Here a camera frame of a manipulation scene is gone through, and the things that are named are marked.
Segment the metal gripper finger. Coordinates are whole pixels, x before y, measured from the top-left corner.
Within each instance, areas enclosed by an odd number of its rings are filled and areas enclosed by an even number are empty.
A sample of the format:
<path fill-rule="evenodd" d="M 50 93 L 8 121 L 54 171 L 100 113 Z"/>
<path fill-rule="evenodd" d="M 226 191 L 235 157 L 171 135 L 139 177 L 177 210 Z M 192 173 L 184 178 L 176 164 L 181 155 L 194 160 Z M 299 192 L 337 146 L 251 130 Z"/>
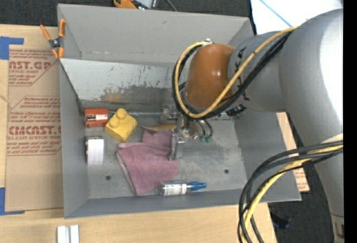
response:
<path fill-rule="evenodd" d="M 174 161 L 182 158 L 184 152 L 185 140 L 180 134 L 171 135 L 170 151 L 168 153 L 168 159 Z"/>
<path fill-rule="evenodd" d="M 161 110 L 160 123 L 176 125 L 179 118 L 179 111 L 175 106 L 164 106 Z"/>

